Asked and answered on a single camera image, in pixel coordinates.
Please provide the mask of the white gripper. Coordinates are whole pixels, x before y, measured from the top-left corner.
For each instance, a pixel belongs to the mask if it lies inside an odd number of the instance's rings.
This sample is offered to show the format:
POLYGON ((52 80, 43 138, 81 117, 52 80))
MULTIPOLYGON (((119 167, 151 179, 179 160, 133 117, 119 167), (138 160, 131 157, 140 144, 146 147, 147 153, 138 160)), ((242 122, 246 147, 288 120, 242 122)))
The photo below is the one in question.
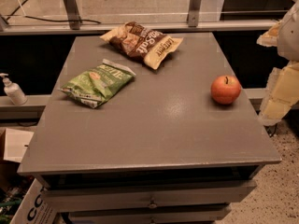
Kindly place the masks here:
POLYGON ((260 35, 257 44, 278 46, 278 55, 289 60, 282 69, 274 67, 267 80, 259 121, 263 126, 279 123, 299 102, 299 1, 268 31, 260 35))

